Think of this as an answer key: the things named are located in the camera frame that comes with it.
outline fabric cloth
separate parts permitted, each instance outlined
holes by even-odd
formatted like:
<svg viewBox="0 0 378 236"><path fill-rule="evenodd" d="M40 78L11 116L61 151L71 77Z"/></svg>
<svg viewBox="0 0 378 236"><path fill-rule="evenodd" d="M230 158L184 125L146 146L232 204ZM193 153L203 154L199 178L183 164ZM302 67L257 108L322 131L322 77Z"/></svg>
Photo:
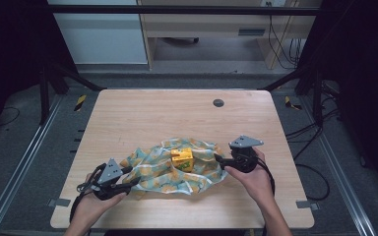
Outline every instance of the fabric cloth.
<svg viewBox="0 0 378 236"><path fill-rule="evenodd" d="M170 151L174 148L192 149L194 166L190 173L173 166ZM215 160L214 153L223 156L216 144L182 138L162 141L159 146L146 150L138 147L120 163L124 167L133 167L122 182L128 183L141 177L140 184L134 187L135 190L187 195L202 193L227 175Z"/></svg>

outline human hand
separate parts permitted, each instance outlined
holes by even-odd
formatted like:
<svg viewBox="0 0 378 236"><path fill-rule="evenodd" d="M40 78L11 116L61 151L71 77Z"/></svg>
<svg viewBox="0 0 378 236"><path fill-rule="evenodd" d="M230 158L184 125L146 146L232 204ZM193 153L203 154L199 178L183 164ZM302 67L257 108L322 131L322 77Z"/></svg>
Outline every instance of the human hand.
<svg viewBox="0 0 378 236"><path fill-rule="evenodd" d="M93 190L87 190L76 207L73 219L64 235L84 235L108 209L117 205L126 196L126 193L121 193L102 201L94 194Z"/></svg>
<svg viewBox="0 0 378 236"><path fill-rule="evenodd" d="M258 157L265 162L265 155L256 147L253 147ZM250 173L243 173L237 169L226 166L226 172L241 182L250 197L260 206L274 199L269 174L263 167L256 165Z"/></svg>

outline yellow block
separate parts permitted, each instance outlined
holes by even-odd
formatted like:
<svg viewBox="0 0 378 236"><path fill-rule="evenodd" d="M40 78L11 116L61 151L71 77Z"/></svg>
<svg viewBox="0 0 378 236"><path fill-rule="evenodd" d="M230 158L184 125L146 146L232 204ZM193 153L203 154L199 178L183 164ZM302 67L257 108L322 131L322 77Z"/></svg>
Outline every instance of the yellow block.
<svg viewBox="0 0 378 236"><path fill-rule="evenodd" d="M172 149L171 162L173 166L184 172L191 172L193 169L192 149L189 147Z"/></svg>

